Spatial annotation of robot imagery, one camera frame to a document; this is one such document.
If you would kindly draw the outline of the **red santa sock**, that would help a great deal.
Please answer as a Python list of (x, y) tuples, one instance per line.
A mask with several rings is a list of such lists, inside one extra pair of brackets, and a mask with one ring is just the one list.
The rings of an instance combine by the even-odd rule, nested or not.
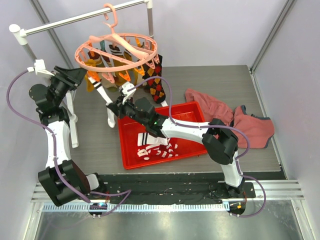
[(144, 160), (144, 161), (148, 161), (150, 159), (150, 150), (146, 150), (146, 149), (138, 149), (137, 151), (137, 159), (138, 160)]

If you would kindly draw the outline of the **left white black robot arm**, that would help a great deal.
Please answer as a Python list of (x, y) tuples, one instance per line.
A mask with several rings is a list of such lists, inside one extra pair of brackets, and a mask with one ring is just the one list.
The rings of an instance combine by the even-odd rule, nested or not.
[(54, 72), (49, 74), (48, 86), (39, 83), (29, 90), (48, 143), (47, 163), (38, 173), (38, 180), (57, 207), (79, 198), (88, 202), (88, 194), (100, 200), (107, 192), (96, 172), (86, 175), (72, 160), (69, 144), (71, 119), (61, 105), (67, 93), (82, 83), (86, 72), (83, 68), (55, 66)]

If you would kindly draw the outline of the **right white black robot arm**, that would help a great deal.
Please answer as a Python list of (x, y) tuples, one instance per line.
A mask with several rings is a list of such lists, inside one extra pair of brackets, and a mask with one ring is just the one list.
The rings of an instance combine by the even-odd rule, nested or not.
[(211, 122), (175, 119), (171, 105), (167, 115), (159, 114), (146, 98), (132, 102), (120, 96), (107, 108), (119, 119), (129, 117), (145, 127), (145, 132), (138, 135), (138, 146), (168, 145), (171, 138), (202, 144), (210, 158), (221, 165), (226, 193), (233, 198), (243, 193), (245, 180), (236, 163), (238, 137), (234, 134), (234, 128), (224, 125), (217, 118)]

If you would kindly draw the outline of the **white black striped sock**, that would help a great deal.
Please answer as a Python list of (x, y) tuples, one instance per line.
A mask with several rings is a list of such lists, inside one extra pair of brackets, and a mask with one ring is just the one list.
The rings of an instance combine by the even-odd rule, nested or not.
[(137, 146), (144, 145), (168, 145), (168, 139), (162, 137), (153, 137), (148, 132), (141, 132), (137, 136)]
[[(97, 90), (97, 92), (100, 94), (100, 96), (104, 99), (106, 106), (113, 102), (111, 100), (111, 98), (108, 96), (108, 94), (106, 93), (101, 82), (96, 81), (93, 77), (89, 77), (88, 80), (92, 83), (93, 87)], [(116, 125), (115, 114), (112, 113), (110, 110), (108, 110), (108, 108), (107, 108), (107, 123), (110, 128), (114, 128)]]

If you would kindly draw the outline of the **red white striped sock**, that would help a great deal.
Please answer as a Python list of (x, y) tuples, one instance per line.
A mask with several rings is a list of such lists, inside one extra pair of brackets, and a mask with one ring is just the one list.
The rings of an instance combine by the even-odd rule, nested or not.
[(148, 145), (145, 150), (151, 156), (158, 156), (162, 153), (162, 148), (160, 144)]
[(160, 145), (159, 148), (155, 150), (155, 155), (163, 159), (178, 156), (178, 154), (175, 152), (175, 148), (171, 143), (169, 143), (168, 145)]

